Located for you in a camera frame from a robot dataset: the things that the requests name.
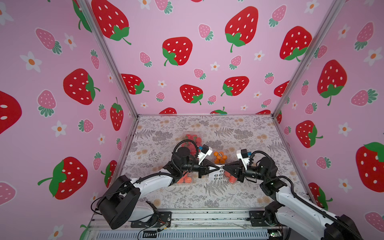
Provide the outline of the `white sticker sheet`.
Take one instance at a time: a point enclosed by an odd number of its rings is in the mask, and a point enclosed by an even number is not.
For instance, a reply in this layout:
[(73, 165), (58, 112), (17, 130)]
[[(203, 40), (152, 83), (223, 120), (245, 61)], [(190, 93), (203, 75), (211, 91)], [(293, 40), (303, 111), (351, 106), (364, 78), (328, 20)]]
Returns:
[(219, 168), (218, 170), (216, 168), (213, 168), (215, 170), (212, 173), (209, 173), (209, 180), (210, 181), (221, 181), (224, 176), (224, 170), (223, 170), (223, 165), (217, 165)]

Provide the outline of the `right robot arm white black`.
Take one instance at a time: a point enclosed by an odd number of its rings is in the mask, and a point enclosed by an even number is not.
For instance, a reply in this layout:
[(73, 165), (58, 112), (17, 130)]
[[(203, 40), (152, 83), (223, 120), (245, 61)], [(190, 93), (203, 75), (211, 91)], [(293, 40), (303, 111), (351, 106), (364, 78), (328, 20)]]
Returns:
[(295, 193), (293, 182), (277, 176), (275, 161), (263, 151), (237, 152), (238, 161), (223, 169), (239, 182), (260, 181), (260, 188), (273, 202), (265, 208), (265, 222), (282, 224), (308, 240), (361, 240), (354, 221), (346, 215), (337, 216)]

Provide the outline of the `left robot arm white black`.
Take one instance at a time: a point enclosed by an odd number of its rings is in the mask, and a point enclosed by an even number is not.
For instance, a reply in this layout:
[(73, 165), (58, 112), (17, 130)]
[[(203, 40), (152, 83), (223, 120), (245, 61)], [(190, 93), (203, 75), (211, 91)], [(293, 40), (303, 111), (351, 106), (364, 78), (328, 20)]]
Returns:
[(159, 210), (149, 201), (145, 205), (140, 204), (139, 199), (176, 184), (187, 173), (196, 172), (201, 178), (218, 171), (219, 167), (206, 160), (212, 153), (212, 148), (207, 145), (198, 147), (194, 156), (187, 147), (176, 148), (161, 171), (133, 180), (125, 175), (118, 177), (97, 202), (97, 209), (112, 230), (126, 222), (145, 228), (154, 226), (160, 220)]

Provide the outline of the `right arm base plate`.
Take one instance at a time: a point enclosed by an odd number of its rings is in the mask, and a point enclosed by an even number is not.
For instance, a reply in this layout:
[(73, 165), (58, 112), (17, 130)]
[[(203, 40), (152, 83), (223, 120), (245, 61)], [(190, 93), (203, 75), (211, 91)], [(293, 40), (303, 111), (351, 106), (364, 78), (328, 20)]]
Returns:
[(248, 220), (253, 227), (285, 227), (277, 219), (277, 211), (249, 211)]

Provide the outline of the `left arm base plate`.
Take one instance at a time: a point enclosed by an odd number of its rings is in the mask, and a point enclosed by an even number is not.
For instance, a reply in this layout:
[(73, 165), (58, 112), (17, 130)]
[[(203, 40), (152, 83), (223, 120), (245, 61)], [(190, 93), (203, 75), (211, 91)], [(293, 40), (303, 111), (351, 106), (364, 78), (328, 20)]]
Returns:
[(131, 228), (161, 228), (169, 227), (172, 222), (172, 212), (160, 211), (154, 213), (146, 222), (135, 221), (131, 222)]

